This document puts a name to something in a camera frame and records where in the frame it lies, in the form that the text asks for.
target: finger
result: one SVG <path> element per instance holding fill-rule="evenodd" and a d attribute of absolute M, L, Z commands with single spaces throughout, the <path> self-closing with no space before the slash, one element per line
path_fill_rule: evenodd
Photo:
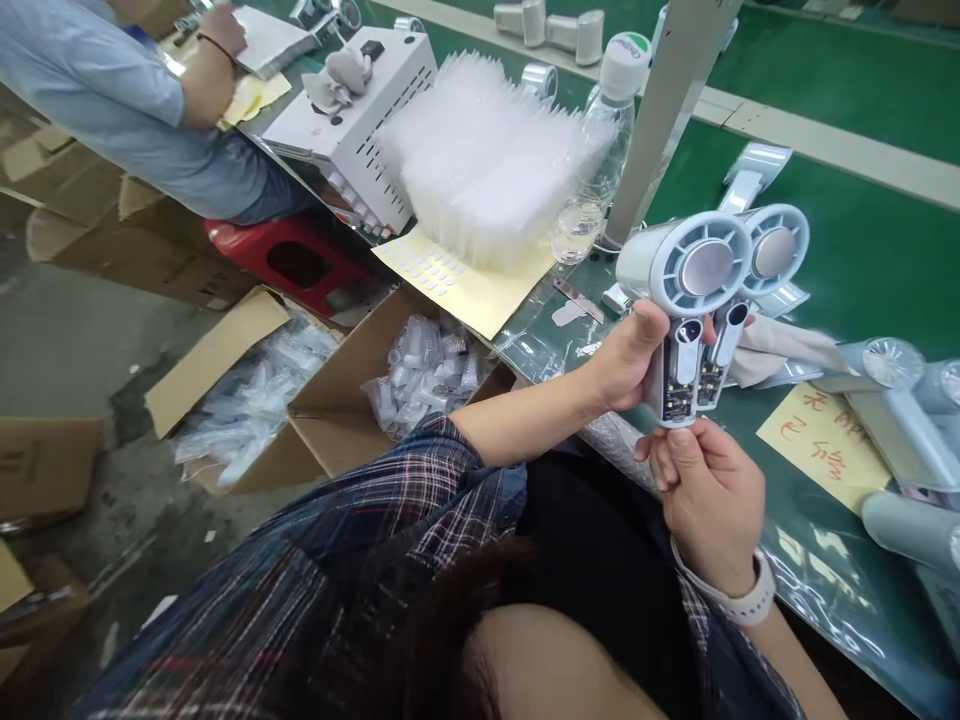
<path fill-rule="evenodd" d="M 648 354 L 657 349 L 670 330 L 670 318 L 650 300 L 634 303 L 625 322 L 629 323 L 628 337 L 634 350 Z"/>
<path fill-rule="evenodd" d="M 733 436 L 708 417 L 697 418 L 689 429 L 706 453 L 729 458 L 741 458 L 746 455 Z"/>
<path fill-rule="evenodd" d="M 645 462 L 650 457 L 650 446 L 653 444 L 653 437 L 647 435 L 637 441 L 637 446 L 633 449 L 633 459 L 637 462 Z"/>
<path fill-rule="evenodd" d="M 670 457 L 677 467 L 680 482 L 685 485 L 698 485 L 713 479 L 697 436 L 690 428 L 671 430 L 667 435 L 666 447 L 669 448 Z"/>
<path fill-rule="evenodd" d="M 660 455 L 654 446 L 650 453 L 650 474 L 653 475 L 653 482 L 660 492 L 667 492 L 670 485 L 663 477 L 663 470 L 660 466 Z"/>
<path fill-rule="evenodd" d="M 668 487 L 673 487 L 680 482 L 680 472 L 673 462 L 667 440 L 658 441 L 654 447 L 654 452 L 657 454 L 657 459 L 660 462 L 660 474 L 663 476 L 663 481 Z"/>
<path fill-rule="evenodd" d="M 703 316 L 703 337 L 700 341 L 704 345 L 717 344 L 717 329 L 713 325 L 713 313 Z"/>

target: stack of plastic packaging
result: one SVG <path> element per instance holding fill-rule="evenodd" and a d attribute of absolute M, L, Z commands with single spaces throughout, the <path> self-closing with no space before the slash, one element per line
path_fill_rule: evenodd
<path fill-rule="evenodd" d="M 254 347 L 210 389 L 171 438 L 174 460 L 224 466 L 234 485 L 287 421 L 287 404 L 337 349 L 336 339 L 291 309 L 290 322 Z"/>
<path fill-rule="evenodd" d="M 467 402 L 488 372 L 476 341 L 452 318 L 411 315 L 387 357 L 390 372 L 361 389 L 380 428 L 405 438 L 430 413 L 451 413 Z"/>

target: light blue shirt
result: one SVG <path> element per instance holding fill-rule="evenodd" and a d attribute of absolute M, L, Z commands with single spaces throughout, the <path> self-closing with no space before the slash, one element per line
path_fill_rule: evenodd
<path fill-rule="evenodd" d="M 0 81 L 84 145 L 202 217 L 249 217 L 265 192 L 287 193 L 267 157 L 235 133 L 182 127 L 179 80 L 97 3 L 105 6 L 0 0 Z"/>

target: bottle cap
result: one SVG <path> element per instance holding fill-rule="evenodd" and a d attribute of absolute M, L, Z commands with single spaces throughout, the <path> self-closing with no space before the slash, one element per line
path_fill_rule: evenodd
<path fill-rule="evenodd" d="M 600 90 L 623 102 L 636 95 L 650 72 L 650 42 L 639 33 L 618 33 L 610 38 L 600 64 Z"/>

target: yellow paper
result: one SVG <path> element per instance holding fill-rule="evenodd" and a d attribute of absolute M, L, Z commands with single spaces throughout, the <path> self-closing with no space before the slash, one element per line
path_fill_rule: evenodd
<path fill-rule="evenodd" d="M 374 255 L 437 305 L 492 340 L 553 267 L 549 247 L 536 244 L 509 272 L 476 270 L 427 238 L 419 227 L 374 248 Z"/>
<path fill-rule="evenodd" d="M 220 122 L 225 127 L 232 127 L 241 122 L 253 120 L 263 108 L 276 102 L 292 89 L 293 86 L 283 73 L 277 73 L 266 82 L 253 75 L 244 75 L 237 82 L 233 100 L 230 101 Z"/>
<path fill-rule="evenodd" d="M 810 383 L 793 388 L 757 435 L 857 515 L 892 477 L 843 396 Z"/>

